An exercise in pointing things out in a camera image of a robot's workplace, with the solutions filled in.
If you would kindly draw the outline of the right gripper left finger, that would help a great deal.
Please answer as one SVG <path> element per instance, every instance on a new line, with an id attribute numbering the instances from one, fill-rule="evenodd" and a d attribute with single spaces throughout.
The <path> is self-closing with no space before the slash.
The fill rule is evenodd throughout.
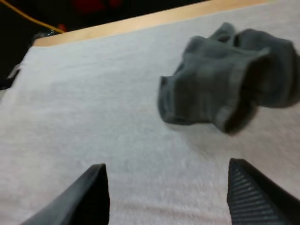
<path id="1" fill-rule="evenodd" d="M 105 164 L 92 165 L 23 225 L 107 225 L 110 196 Z"/>

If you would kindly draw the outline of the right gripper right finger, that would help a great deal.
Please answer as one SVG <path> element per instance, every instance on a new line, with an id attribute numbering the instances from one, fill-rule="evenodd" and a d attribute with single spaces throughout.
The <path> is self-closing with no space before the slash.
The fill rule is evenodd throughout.
<path id="1" fill-rule="evenodd" d="M 231 158 L 227 204 L 233 225 L 298 225 L 300 201 L 244 159 Z"/>

